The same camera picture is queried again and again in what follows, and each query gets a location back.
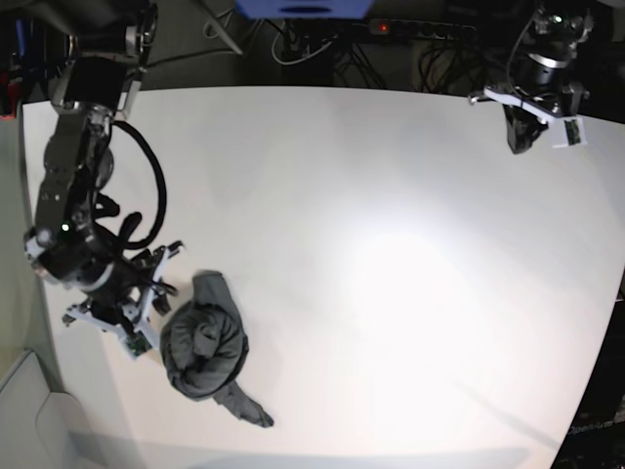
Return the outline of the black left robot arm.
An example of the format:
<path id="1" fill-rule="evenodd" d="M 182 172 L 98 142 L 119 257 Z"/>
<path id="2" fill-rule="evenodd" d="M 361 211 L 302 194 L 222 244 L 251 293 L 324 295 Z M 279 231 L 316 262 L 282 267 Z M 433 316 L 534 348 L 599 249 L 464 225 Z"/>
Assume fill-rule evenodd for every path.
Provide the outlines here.
<path id="1" fill-rule="evenodd" d="M 573 77 L 573 66 L 593 28 L 590 8 L 579 1 L 536 1 L 505 54 L 503 76 L 469 95 L 472 105 L 502 106 L 512 153 L 530 150 L 545 133 L 555 149 L 587 143 L 578 111 L 590 92 Z"/>

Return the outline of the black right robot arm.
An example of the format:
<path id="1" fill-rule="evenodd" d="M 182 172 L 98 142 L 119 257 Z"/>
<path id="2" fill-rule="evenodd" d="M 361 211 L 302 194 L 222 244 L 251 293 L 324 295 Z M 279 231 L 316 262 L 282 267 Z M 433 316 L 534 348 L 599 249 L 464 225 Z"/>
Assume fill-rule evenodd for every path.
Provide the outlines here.
<path id="1" fill-rule="evenodd" d="M 83 320 L 112 333 L 134 358 L 160 345 L 149 317 L 170 309 L 177 289 L 163 273 L 182 249 L 180 242 L 154 243 L 166 214 L 165 177 L 154 151 L 128 121 L 157 18 L 150 1 L 79 1 L 69 19 L 55 14 L 69 37 L 68 62 L 52 100 L 59 118 L 45 148 L 34 223 L 24 238 L 24 254 L 36 274 L 84 295 L 67 308 L 63 323 Z M 138 144 L 156 184 L 155 219 L 140 240 L 133 239 L 140 213 L 126 215 L 117 233 L 101 225 L 101 219 L 120 213 L 104 193 L 114 169 L 114 129 Z"/>

